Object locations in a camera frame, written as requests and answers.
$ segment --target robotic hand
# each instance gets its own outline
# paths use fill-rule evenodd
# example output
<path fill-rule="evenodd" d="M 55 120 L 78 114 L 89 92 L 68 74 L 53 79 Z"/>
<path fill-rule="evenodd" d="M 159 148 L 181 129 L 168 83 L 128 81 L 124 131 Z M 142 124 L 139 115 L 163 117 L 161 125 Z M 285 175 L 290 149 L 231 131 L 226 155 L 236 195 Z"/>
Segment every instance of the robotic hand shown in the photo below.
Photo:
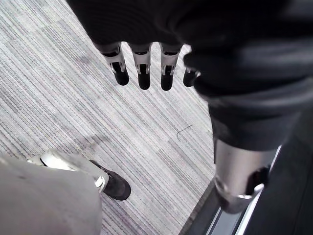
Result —
<path fill-rule="evenodd" d="M 128 75 L 120 42 L 150 85 L 151 43 L 161 43 L 161 86 L 169 90 L 182 44 L 184 83 L 208 101 L 215 188 L 227 212 L 243 210 L 268 181 L 275 152 L 313 103 L 312 3 L 305 0 L 68 0 L 120 85 Z"/>

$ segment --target floor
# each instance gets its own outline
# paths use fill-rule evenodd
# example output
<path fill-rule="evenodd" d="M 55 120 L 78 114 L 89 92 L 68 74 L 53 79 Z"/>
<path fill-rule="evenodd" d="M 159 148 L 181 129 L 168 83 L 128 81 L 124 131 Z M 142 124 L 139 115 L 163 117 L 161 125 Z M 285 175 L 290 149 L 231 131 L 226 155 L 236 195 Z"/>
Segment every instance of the floor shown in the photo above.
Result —
<path fill-rule="evenodd" d="M 117 85 L 64 0 L 0 0 L 0 152 L 19 159 L 51 148 L 81 153 L 129 181 L 127 201 L 102 198 L 102 235 L 177 235 L 214 175 L 207 106 L 182 83 Z"/>

